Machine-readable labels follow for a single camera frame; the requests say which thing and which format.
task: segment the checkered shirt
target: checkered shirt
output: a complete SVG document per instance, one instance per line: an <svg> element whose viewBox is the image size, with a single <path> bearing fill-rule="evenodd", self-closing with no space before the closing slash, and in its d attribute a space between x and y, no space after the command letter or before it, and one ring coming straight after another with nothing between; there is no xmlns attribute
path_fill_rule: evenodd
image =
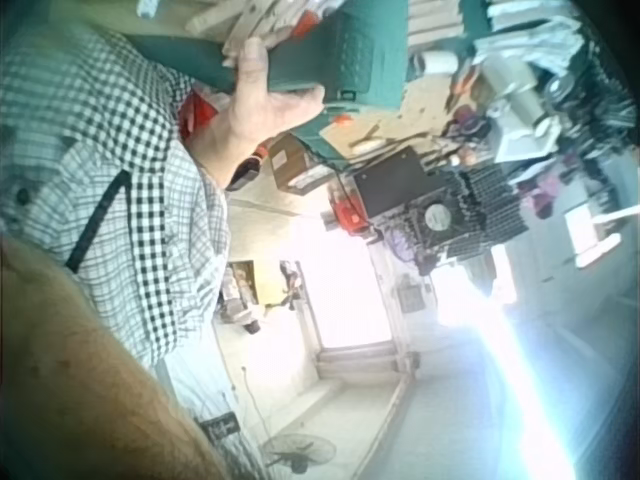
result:
<svg viewBox="0 0 640 480"><path fill-rule="evenodd" d="M224 194L178 135L190 79L80 25L22 32L0 68L0 229L65 264L125 179L75 274L150 368L212 318L228 254Z"/></svg>

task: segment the brown box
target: brown box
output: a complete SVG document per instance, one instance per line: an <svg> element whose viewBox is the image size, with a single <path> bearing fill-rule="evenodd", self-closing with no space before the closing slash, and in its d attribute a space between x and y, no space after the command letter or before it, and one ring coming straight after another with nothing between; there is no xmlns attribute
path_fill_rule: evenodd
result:
<svg viewBox="0 0 640 480"><path fill-rule="evenodd" d="M314 162L305 147L291 134L285 134L269 148L273 177L278 190L306 195L333 178L333 171Z"/></svg>

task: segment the bright window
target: bright window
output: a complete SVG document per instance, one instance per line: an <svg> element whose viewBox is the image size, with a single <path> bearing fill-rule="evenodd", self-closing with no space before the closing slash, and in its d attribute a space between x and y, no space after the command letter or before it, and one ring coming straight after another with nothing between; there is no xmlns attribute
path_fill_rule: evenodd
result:
<svg viewBox="0 0 640 480"><path fill-rule="evenodd" d="M593 224L588 204L580 205L564 216L569 236L576 253L576 266L584 268L618 245L622 238L612 233L604 240L598 240L598 232Z"/></svg>

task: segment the wire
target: wire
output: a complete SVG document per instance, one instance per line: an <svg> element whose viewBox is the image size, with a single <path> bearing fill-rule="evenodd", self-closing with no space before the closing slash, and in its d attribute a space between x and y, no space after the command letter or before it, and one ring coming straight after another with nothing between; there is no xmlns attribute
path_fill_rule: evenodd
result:
<svg viewBox="0 0 640 480"><path fill-rule="evenodd" d="M251 391L251 387L249 387L249 379L247 378L247 367L242 367L242 376L244 378L244 386L247 389L247 393L249 394L249 397L251 397L251 401L253 402L253 408L256 409L256 413L260 418L260 422L262 423L262 428L264 429L264 433L267 435L267 440L270 440L271 433L269 433L269 429L267 428L267 422L262 416L262 413L260 412L260 408L258 408L258 402L256 400L256 397L253 395L253 392Z"/></svg>

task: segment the skin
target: skin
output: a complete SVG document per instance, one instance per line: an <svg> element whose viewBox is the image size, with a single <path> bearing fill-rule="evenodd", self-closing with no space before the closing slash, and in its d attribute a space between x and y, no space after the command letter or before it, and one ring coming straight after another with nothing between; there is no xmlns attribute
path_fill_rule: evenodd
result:
<svg viewBox="0 0 640 480"><path fill-rule="evenodd" d="M310 120L323 90L267 91L267 54L251 39L238 57L228 111L187 148L220 186L264 139ZM102 327L67 272L29 245L2 239L2 405L50 478L228 478L187 416Z"/></svg>
<svg viewBox="0 0 640 480"><path fill-rule="evenodd" d="M238 57L236 93L228 110L196 131L187 144L193 158L221 188L264 140L316 117L324 88L297 93L267 90L269 61L264 42L251 38Z"/></svg>

